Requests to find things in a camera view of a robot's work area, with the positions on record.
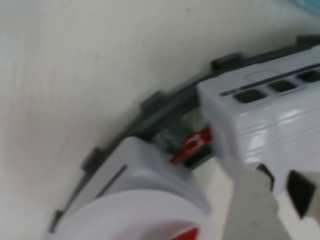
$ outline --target black plastic piece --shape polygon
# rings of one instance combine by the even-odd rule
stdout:
[[[274,189],[274,185],[275,185],[275,177],[273,176],[273,174],[270,172],[270,170],[264,164],[259,164],[259,166],[256,169],[261,172],[264,172],[270,178],[270,180],[271,180],[270,190],[272,191]]]
[[[267,95],[258,89],[250,89],[247,91],[242,91],[235,94],[233,97],[243,104],[248,104],[251,102],[264,99]]]
[[[157,91],[140,104],[140,109],[143,113],[152,113],[157,111],[164,104],[164,101],[164,93]]]
[[[268,84],[268,87],[278,93],[283,93],[283,92],[297,88],[297,85],[283,79],[283,80],[275,81]]]
[[[64,215],[64,212],[63,211],[59,211],[59,210],[54,213],[53,219],[52,219],[49,231],[48,231],[50,234],[54,234],[56,232],[57,224],[58,224],[58,222],[60,221],[60,219],[62,218],[63,215]]]
[[[320,80],[320,72],[316,70],[306,71],[298,75],[298,78],[306,83],[314,83]]]
[[[316,186],[297,171],[291,171],[287,191],[299,216],[303,218],[316,192]]]
[[[184,165],[189,169],[195,169],[210,159],[207,156],[213,156],[213,151],[209,145],[203,145],[184,160]]]
[[[296,38],[298,45],[316,46],[320,45],[320,34],[302,35]]]
[[[224,56],[215,59],[211,62],[212,71],[228,71],[234,68],[240,68],[243,63],[243,55],[240,53],[233,53],[228,56]]]
[[[86,173],[95,173],[105,161],[104,153],[99,148],[94,148],[84,160],[81,169]]]

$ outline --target white surface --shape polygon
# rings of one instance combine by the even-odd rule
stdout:
[[[269,83],[250,88],[264,93],[263,99],[242,103],[234,94],[220,95],[231,90],[242,92],[240,88],[251,83],[248,76],[265,71],[288,74],[313,65],[318,66],[308,71],[319,73],[319,64],[320,46],[315,46],[198,85],[201,109],[213,131],[215,149],[235,180],[243,167],[255,169],[265,164],[274,175],[273,191],[278,194],[286,190],[291,170],[320,172],[320,82],[299,80],[299,74],[304,73],[300,71],[282,78],[296,86],[292,90],[276,92],[268,87]]]
[[[320,30],[320,18],[289,0],[14,2],[0,8],[0,36],[15,40],[0,56],[8,56],[0,65],[4,240],[39,240],[80,179],[82,159],[153,91],[194,79],[214,58]]]
[[[199,208],[164,191],[130,190],[99,198],[76,212],[54,240],[169,240],[199,228],[198,240],[210,240],[208,218]]]

